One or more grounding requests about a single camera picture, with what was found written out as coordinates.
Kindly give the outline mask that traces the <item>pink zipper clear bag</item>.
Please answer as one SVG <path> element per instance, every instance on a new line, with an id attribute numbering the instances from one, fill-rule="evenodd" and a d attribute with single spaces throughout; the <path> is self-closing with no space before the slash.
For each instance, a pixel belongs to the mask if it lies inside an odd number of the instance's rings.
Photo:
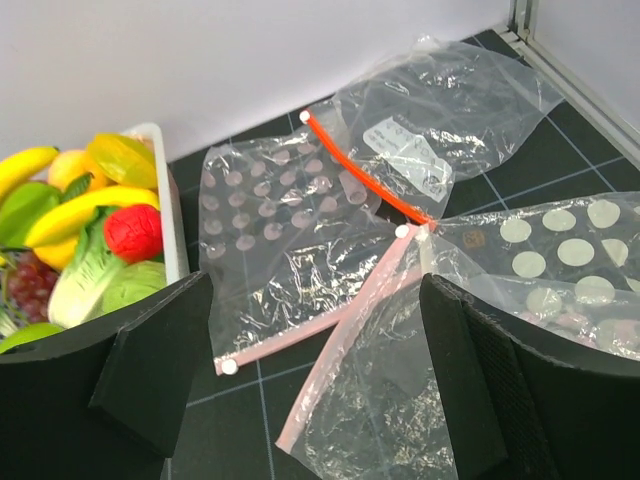
<path id="1" fill-rule="evenodd" d="M 277 446 L 322 479 L 454 479 L 420 311 L 428 232 L 403 225 L 311 369 Z"/>

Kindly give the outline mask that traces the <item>long yellow banana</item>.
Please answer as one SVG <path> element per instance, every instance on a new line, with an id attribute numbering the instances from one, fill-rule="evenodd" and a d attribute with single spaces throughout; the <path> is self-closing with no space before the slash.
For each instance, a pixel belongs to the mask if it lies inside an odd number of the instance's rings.
<path id="1" fill-rule="evenodd" d="M 38 146 L 22 150 L 1 161 L 1 200 L 17 186 L 48 167 L 59 155 L 54 146 Z"/>

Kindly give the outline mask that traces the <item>green apple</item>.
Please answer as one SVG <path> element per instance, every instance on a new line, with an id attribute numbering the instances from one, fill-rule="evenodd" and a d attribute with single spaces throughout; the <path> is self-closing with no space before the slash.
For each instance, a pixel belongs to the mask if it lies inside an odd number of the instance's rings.
<path id="1" fill-rule="evenodd" d="M 52 323 L 27 325 L 1 341 L 0 353 L 4 354 L 15 347 L 61 333 L 64 330 L 64 327 Z"/>

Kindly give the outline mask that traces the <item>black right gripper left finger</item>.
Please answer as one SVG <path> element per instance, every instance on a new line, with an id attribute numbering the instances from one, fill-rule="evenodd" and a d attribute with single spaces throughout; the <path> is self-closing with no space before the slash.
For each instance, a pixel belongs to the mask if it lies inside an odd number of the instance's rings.
<path id="1" fill-rule="evenodd" d="M 201 272 L 1 357 L 5 479 L 157 479 L 178 440 L 213 286 Z"/>

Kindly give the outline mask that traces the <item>red apple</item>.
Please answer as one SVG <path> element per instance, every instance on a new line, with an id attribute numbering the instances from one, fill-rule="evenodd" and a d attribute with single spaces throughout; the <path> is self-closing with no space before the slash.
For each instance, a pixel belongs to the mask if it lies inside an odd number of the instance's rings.
<path id="1" fill-rule="evenodd" d="M 109 249 L 128 264 L 152 260 L 163 252 L 161 215 L 151 205 L 115 211 L 106 219 L 103 235 Z"/>

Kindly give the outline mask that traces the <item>round green cabbage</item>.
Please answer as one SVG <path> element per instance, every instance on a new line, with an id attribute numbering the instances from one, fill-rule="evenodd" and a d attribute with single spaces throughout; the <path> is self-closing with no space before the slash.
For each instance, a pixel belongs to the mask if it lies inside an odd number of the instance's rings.
<path id="1" fill-rule="evenodd" d="M 101 312 L 108 314 L 136 303 L 167 286 L 165 265 L 143 261 L 125 267 L 102 296 Z"/>

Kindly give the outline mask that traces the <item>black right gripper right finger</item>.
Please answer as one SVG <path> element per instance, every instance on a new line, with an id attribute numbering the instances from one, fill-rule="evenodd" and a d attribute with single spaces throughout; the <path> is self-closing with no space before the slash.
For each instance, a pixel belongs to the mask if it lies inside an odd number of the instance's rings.
<path id="1" fill-rule="evenodd" d="M 635 479 L 639 364 L 546 331 L 434 274 L 420 306 L 462 479 Z"/>

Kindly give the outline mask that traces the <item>green spring onion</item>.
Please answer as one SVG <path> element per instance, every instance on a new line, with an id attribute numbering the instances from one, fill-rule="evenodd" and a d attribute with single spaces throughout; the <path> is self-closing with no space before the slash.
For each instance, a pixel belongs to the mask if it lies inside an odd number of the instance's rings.
<path id="1" fill-rule="evenodd" d="M 18 311 L 9 299 L 8 280 L 11 268 L 15 266 L 12 250 L 1 247 L 1 338 L 7 338 L 21 327 Z"/>

